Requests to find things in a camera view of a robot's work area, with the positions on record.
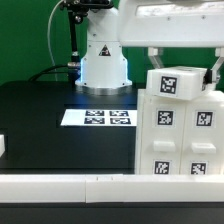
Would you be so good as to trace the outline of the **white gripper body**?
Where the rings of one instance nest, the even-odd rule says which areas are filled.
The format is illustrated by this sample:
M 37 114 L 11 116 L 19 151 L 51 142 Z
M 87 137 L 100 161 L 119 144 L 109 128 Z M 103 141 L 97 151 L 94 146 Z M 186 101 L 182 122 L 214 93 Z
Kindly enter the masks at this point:
M 123 46 L 224 47 L 224 0 L 120 0 Z

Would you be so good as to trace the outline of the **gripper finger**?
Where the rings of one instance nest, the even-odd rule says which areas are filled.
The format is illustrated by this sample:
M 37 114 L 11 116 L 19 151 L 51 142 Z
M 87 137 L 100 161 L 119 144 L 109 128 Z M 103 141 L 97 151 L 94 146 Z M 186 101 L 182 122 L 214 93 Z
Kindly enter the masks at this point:
M 163 54 L 162 48 L 156 48 L 156 47 L 148 48 L 148 57 L 155 69 L 160 69 L 164 67 L 163 62 L 160 58 L 162 54 Z
M 217 61 L 211 69 L 208 69 L 205 73 L 205 83 L 206 84 L 217 84 L 220 80 L 219 71 L 224 65 L 224 47 L 217 48 L 215 50 L 215 56 Z

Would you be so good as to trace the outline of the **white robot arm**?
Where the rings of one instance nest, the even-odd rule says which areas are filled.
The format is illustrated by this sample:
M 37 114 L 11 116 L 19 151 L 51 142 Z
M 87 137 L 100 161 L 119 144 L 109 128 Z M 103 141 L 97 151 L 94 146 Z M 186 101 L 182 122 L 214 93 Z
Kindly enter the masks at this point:
M 98 94 L 129 87 L 124 47 L 146 47 L 155 71 L 164 68 L 164 48 L 214 48 L 218 60 L 204 72 L 202 85 L 217 83 L 224 62 L 224 0 L 120 0 L 118 8 L 92 8 L 88 20 L 82 87 Z

